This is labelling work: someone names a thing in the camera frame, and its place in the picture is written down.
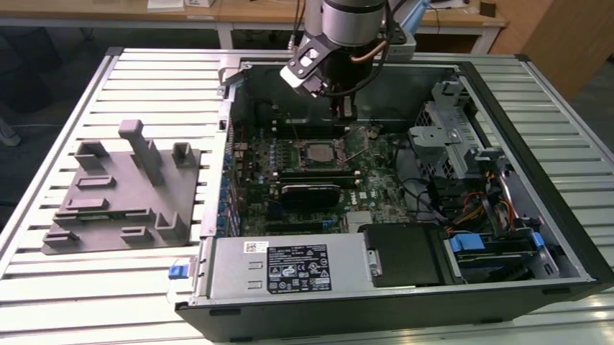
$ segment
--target copper pipe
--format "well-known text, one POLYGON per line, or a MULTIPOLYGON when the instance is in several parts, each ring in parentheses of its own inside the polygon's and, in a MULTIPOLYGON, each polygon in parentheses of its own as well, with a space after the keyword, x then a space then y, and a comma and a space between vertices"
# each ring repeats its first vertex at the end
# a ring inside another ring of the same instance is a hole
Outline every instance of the copper pipe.
POLYGON ((366 63, 369 60, 375 58, 375 55, 382 50, 385 50, 386 45, 387 45, 387 41, 382 41, 381 44, 377 45, 375 48, 367 54, 365 54, 363 56, 359 56, 359 57, 357 57, 357 56, 350 57, 350 59, 353 60, 353 63, 366 63))

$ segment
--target table surface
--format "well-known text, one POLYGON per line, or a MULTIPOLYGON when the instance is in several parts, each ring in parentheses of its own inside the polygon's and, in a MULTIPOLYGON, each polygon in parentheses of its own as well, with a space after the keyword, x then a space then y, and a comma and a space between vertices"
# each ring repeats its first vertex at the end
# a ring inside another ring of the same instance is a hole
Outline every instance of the table surface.
MULTIPOLYGON (((478 7, 479 0, 471 0, 478 7)), ((295 0, 217 0, 210 8, 186 6, 184 11, 148 13, 147 0, 2 0, 0 17, 291 23, 295 0)), ((501 13, 495 18, 449 9, 426 13, 425 26, 505 27, 501 13)))

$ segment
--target blue tab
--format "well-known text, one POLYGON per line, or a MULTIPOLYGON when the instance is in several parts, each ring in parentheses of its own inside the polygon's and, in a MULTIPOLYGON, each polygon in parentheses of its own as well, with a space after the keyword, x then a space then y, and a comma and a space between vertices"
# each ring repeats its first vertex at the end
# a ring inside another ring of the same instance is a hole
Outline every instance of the blue tab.
POLYGON ((455 236, 450 239, 450 246, 453 247, 453 252, 454 253, 458 253, 458 252, 462 251, 461 241, 459 241, 459 239, 457 239, 455 236))
POLYGON ((541 234, 538 232, 534 232, 530 237, 534 239, 534 242, 536 242, 536 247, 538 249, 542 249, 544 247, 546 247, 546 242, 545 242, 545 238, 541 236, 541 234))
POLYGON ((171 280, 188 279, 188 265, 180 264, 168 268, 168 278, 171 280))
POLYGON ((479 234, 458 234, 453 237, 450 243, 453 245, 454 253, 461 252, 462 250, 481 250, 486 248, 479 234))

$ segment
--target power supply label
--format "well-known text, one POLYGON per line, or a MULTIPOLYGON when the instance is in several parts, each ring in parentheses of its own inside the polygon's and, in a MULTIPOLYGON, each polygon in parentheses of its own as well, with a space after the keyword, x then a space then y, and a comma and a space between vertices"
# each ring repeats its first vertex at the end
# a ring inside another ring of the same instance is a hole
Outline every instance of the power supply label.
POLYGON ((269 247, 267 256, 270 293, 311 293, 333 289, 326 244, 269 247))

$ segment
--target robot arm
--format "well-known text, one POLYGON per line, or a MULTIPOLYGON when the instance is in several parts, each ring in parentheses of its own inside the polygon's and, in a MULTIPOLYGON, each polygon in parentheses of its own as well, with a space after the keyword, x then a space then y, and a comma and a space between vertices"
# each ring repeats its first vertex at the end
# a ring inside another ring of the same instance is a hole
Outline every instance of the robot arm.
MULTIPOLYGON (((357 118, 355 92, 375 79, 390 46, 406 43, 405 30, 394 21, 395 9, 409 6, 409 17, 421 19, 430 0, 393 2, 394 9, 387 0, 306 0, 306 35, 281 74, 299 93, 331 98, 339 119, 357 118)), ((419 20, 407 19, 405 24, 418 25, 419 20)))

